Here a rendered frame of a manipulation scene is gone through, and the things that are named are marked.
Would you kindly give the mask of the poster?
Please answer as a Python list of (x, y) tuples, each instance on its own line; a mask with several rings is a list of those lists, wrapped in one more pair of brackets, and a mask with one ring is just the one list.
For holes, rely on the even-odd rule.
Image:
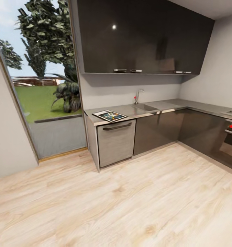
[(127, 118), (128, 116), (116, 113), (114, 111), (110, 111), (110, 110), (105, 110), (105, 111), (100, 111), (97, 113), (93, 113), (94, 116), (97, 116), (103, 120), (106, 120), (107, 122), (113, 123), (116, 122), (118, 120)]

